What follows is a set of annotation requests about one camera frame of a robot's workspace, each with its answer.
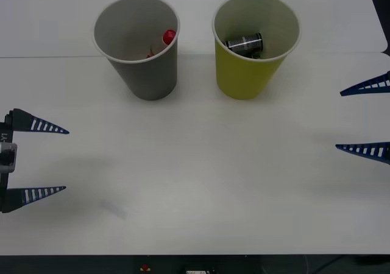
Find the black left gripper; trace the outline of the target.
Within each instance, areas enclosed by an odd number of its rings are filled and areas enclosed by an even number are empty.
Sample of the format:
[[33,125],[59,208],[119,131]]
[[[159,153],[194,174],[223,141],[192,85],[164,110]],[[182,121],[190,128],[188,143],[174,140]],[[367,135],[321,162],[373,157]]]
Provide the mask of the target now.
[[1,123],[1,212],[10,213],[66,189],[66,186],[7,189],[9,173],[15,170],[13,131],[69,134],[66,129],[20,109],[11,110]]

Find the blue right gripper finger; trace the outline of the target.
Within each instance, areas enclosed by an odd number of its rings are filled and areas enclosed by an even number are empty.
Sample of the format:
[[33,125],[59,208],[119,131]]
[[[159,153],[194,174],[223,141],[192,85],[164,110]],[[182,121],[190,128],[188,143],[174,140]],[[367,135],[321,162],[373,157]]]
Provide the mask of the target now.
[[389,142],[336,144],[335,147],[352,155],[389,164]]
[[379,94],[389,93],[389,71],[378,77],[357,83],[340,92],[341,96],[352,96],[357,94]]

